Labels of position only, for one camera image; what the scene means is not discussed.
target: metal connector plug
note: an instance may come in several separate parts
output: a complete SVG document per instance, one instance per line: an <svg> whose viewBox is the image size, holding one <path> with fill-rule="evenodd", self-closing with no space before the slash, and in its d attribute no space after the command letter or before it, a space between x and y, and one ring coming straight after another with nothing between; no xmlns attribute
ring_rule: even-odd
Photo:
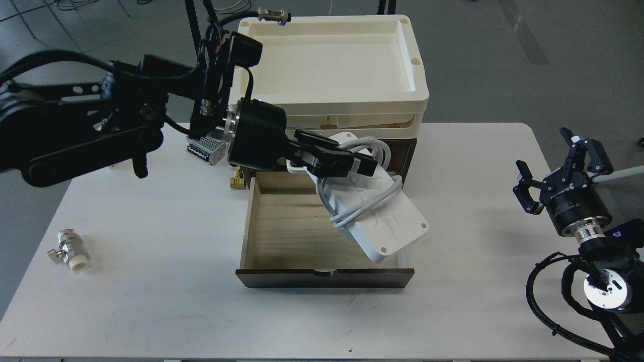
<svg viewBox="0 0 644 362"><path fill-rule="evenodd" d="M280 25L284 26L286 25L287 22L290 21L291 15L289 12L286 12L284 10L280 10L277 12L274 10L259 8L257 9L257 18L260 21L261 20L277 21Z"/></svg>

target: white cable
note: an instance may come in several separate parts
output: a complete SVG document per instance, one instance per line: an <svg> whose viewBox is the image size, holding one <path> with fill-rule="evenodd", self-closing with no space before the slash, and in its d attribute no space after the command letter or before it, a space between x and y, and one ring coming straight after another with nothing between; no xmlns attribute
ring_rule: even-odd
<svg viewBox="0 0 644 362"><path fill-rule="evenodd" d="M391 151L389 149L389 146L375 137L363 137L356 140L351 140L341 144L338 147L354 153L362 149L370 148L371 155L373 157L376 157L378 161L380 161L381 166L384 169L389 166L389 162L391 161ZM393 184L387 190L379 193L378 195L375 195L374 197L371 197L364 202L361 202L360 204L347 208L342 213L338 213L337 210L335 210L331 206L331 203L328 201L327 196L325 195L325 189L328 181L327 178L317 179L316 194L317 197L319 197L320 201L322 201L322 205L324 205L325 209L327 209L328 212L332 215L331 222L334 223L333 226L336 229L340 229L342 227L345 227L350 222L354 221L365 211L371 209L373 206L376 206L377 204L382 202L385 198L388 198L390 195L400 190L400 188L402 188L403 186L403 178L399 175L395 175L394 177L392 177L392 179Z"/></svg>
<svg viewBox="0 0 644 362"><path fill-rule="evenodd" d="M632 168L622 169L620 171L615 171L610 175L599 175L593 178L593 182L603 182L609 180L615 180L616 178L635 176L644 173L644 166L636 166Z"/></svg>

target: coiled white cable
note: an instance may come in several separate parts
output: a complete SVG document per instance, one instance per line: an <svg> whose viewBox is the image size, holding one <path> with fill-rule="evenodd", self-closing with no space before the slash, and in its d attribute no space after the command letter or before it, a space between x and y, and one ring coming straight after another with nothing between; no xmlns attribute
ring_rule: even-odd
<svg viewBox="0 0 644 362"><path fill-rule="evenodd" d="M339 147L354 153L361 151L363 149L369 148L371 149L371 156L378 159L378 161L380 161L381 166L384 169L386 169L387 166L389 166L389 162L391 161L391 151L389 149L389 146L383 141L375 137L358 138L355 140L345 142L341 144ZM320 201L322 201L322 204L324 205L324 207L332 215L331 222L333 222L333 226L336 229L340 229L342 227L345 227L350 222L354 221L365 211L371 209L373 206L376 206L377 204L382 202L385 198L389 197L390 195L394 194L396 191L400 190L400 188L402 188L403 186L402 179L403 178L400 177L399 175L393 176L392 177L393 184L387 190L383 191L382 193L379 193L378 195L370 198L369 200L361 202L360 204L357 204L353 207L347 208L342 213L338 213L331 206L331 203L328 201L327 197L325 196L325 189L328 182L327 178L317 179L316 194L319 197Z"/></svg>

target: gray floor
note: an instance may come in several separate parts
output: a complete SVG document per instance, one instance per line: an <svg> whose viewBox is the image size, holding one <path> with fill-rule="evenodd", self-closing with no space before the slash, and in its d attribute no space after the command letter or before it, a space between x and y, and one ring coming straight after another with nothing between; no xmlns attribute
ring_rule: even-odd
<svg viewBox="0 0 644 362"><path fill-rule="evenodd" d="M22 10L42 5L39 0L16 2ZM131 17L110 0L77 12L55 11L93 57L136 63L141 54L153 53L194 62L182 2L123 3ZM377 0L254 0L253 5L284 7L294 15L359 15L374 14ZM202 10L198 7L204 21ZM0 2L0 18L14 13L8 1ZM567 153L558 132L565 126L602 141L616 169L644 164L644 149L636 145L644 136L644 2L401 0L398 13L411 18L422 53L431 93L424 122L523 122L534 131L553 169ZM37 50L76 50L47 9L24 17L38 39L31 38L18 17L1 22L0 69ZM66 63L39 68L19 80L48 84L96 81L103 75ZM168 109L176 119L187 120L191 105L172 99ZM644 217L643 177L598 186L613 225ZM15 171L0 177L0 316L67 185L37 189Z"/></svg>

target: white table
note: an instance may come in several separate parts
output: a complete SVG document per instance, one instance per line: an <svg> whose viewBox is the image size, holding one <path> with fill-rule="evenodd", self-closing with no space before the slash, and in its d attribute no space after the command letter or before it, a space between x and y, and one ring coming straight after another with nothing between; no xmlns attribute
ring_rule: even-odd
<svg viewBox="0 0 644 362"><path fill-rule="evenodd" d="M76 178L0 323L4 357L226 359L583 359L529 310L530 270L576 242L547 215L522 212L515 160L547 166L523 124L423 124L405 193L430 232L408 251L403 290L247 289L235 277L248 192L231 168L188 155L183 137L149 155ZM46 251L74 228L91 267L75 274ZM561 325L608 343L560 295L560 272L537 281Z"/></svg>

